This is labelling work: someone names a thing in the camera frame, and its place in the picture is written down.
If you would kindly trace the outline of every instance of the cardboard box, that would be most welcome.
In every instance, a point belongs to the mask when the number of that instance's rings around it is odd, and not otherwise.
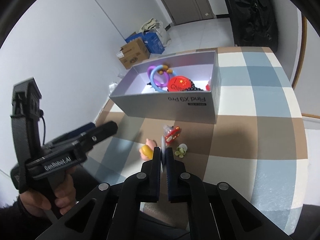
[[[162,45],[158,35],[156,33],[138,33],[131,34],[130,37],[126,38],[125,41],[128,43],[136,38],[142,38],[145,46],[150,53],[162,54],[164,52],[164,46]]]
[[[128,116],[216,123],[220,102],[220,73],[216,51],[192,52],[150,60],[133,66],[110,95]],[[147,69],[164,64],[191,79],[204,91],[156,92]],[[164,75],[157,75],[160,81]],[[210,91],[205,86],[211,79]]]
[[[121,47],[117,57],[126,69],[150,57],[150,52],[144,45],[141,38],[130,41],[128,44]]]

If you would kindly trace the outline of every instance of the gray box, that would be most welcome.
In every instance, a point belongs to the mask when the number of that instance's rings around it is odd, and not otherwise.
[[[149,66],[160,64],[177,75],[191,79],[205,90],[211,78],[211,91],[156,92],[147,75]],[[220,73],[216,51],[177,54],[133,66],[110,95],[110,99],[128,116],[216,123],[220,101]]]

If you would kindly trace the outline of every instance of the plush toy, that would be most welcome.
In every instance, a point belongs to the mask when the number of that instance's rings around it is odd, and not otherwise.
[[[186,154],[187,150],[188,150],[188,147],[184,143],[181,143],[177,147],[177,150],[175,151],[174,154],[179,156],[179,158],[183,158],[183,156]]]
[[[142,160],[144,161],[152,160],[153,149],[155,147],[157,147],[156,142],[153,140],[147,139],[146,144],[142,146],[139,150]]]

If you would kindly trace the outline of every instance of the white bag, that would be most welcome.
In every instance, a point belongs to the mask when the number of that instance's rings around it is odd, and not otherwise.
[[[152,18],[141,27],[140,32],[156,33],[164,47],[167,47],[170,44],[168,42],[171,40],[170,36],[165,30],[165,28],[163,27],[162,21],[158,21]]]
[[[163,27],[163,22],[162,21],[157,21],[156,27],[152,28],[150,31],[151,32],[156,32],[159,40],[161,41],[162,45],[164,47],[167,47],[170,43],[168,41],[170,41],[170,36],[167,33],[167,31],[165,30],[165,28]]]

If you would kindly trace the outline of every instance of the blue ring toy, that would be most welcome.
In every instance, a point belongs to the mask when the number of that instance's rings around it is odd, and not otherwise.
[[[163,65],[159,65],[159,66],[156,66],[152,71],[151,71],[151,74],[150,74],[150,82],[151,82],[151,86],[158,92],[160,93],[165,93],[166,91],[160,89],[158,86],[156,86],[155,82],[153,81],[153,78],[155,77],[155,74],[159,71],[163,69]],[[172,75],[175,77],[177,76],[177,74],[173,71],[172,72]]]

